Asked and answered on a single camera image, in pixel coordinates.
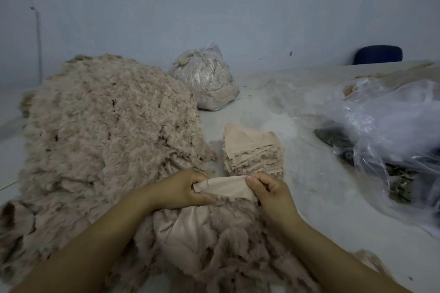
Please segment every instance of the wall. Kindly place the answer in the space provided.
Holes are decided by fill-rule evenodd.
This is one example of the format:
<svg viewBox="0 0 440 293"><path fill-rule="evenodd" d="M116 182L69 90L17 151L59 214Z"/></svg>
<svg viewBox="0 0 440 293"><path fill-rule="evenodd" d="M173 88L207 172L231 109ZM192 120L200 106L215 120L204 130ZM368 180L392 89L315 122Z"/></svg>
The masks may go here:
<svg viewBox="0 0 440 293"><path fill-rule="evenodd" d="M0 89L38 83L32 0L0 0Z"/></svg>
<svg viewBox="0 0 440 293"><path fill-rule="evenodd" d="M78 53L168 69L183 50L211 41L234 72L347 64L371 44L399 45L405 60L440 51L440 0L34 1L46 76Z"/></svg>

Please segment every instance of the plastic bag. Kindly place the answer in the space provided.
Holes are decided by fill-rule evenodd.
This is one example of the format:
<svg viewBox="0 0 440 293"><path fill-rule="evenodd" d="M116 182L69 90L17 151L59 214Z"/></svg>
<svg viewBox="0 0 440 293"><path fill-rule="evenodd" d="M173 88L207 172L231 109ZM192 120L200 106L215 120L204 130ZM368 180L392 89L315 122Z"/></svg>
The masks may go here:
<svg viewBox="0 0 440 293"><path fill-rule="evenodd" d="M220 48L214 44L185 51L175 60L169 74L190 88L201 109L219 110L240 92Z"/></svg>
<svg viewBox="0 0 440 293"><path fill-rule="evenodd" d="M366 200L440 237L440 100L430 80L391 90L357 79L346 98L323 106L333 121L315 134L354 166Z"/></svg>

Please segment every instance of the table surface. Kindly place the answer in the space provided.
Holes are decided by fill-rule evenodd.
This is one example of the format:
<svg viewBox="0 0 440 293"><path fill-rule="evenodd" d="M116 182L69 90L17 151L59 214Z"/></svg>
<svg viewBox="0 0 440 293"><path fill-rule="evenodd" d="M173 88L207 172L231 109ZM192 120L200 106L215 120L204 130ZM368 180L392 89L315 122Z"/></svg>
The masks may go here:
<svg viewBox="0 0 440 293"><path fill-rule="evenodd" d="M348 251L375 253L394 278L417 293L440 287L440 239L417 226L381 214L362 198L350 167L345 167L311 131L319 104L338 84L360 74L387 73L420 62L398 62L348 67L273 71L235 76L239 98L220 111L200 111L206 142L219 160L208 163L216 176L223 167L222 137L228 122L253 129L272 130L284 144L285 181L305 220ZM19 116L23 89L0 92L0 125ZM24 141L0 136L0 203L19 194L13 184L25 161ZM167 292L165 276L149 279L141 292ZM0 292L7 288L0 285Z"/></svg>

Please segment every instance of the blue chair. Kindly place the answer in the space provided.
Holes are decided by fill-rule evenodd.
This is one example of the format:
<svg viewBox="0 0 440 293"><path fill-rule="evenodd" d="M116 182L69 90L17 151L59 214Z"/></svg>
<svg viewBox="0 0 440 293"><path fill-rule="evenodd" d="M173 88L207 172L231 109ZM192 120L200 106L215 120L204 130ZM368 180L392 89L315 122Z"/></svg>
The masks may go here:
<svg viewBox="0 0 440 293"><path fill-rule="evenodd" d="M366 46L356 52L353 65L401 62L403 57L404 53L398 46Z"/></svg>

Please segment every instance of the hand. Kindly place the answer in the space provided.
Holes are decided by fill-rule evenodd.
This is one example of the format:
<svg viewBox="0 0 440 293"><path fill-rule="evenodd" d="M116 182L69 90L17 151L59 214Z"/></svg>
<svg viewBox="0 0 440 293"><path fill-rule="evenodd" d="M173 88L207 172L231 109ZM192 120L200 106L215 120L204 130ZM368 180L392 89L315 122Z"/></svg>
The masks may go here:
<svg viewBox="0 0 440 293"><path fill-rule="evenodd" d="M152 210L214 204L216 202L214 197L203 193L196 194L191 189L191 185L206 179L203 174L185 169L157 183L146 185L145 190Z"/></svg>
<svg viewBox="0 0 440 293"><path fill-rule="evenodd" d="M288 226L302 222L287 184L267 173L256 173L246 183L260 200L264 215L272 226L284 232Z"/></svg>

